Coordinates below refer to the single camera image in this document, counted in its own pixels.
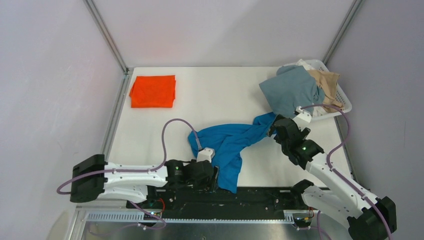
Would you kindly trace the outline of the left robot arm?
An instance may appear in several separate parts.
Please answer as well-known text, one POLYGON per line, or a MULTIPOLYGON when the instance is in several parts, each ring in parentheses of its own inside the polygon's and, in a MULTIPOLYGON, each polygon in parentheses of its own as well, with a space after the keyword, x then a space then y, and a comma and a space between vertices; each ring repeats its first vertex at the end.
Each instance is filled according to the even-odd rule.
POLYGON ((162 166, 140 166, 107 162, 103 154, 95 154, 73 167, 70 201, 126 200, 152 208, 158 201, 155 189, 205 189, 215 184, 218 171, 208 160, 172 159, 162 166))

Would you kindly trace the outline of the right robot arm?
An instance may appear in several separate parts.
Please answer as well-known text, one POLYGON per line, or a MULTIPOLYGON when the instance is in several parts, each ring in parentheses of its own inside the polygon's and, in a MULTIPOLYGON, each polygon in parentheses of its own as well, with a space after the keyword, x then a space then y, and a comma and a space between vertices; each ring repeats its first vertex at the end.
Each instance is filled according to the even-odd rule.
POLYGON ((310 122, 311 116, 305 112, 294 118, 277 115, 267 133, 295 166, 314 175, 331 191, 304 179, 293 186, 291 204, 323 212, 345 227, 353 240, 391 240, 397 230, 396 204, 340 172, 324 149, 307 138, 310 122))

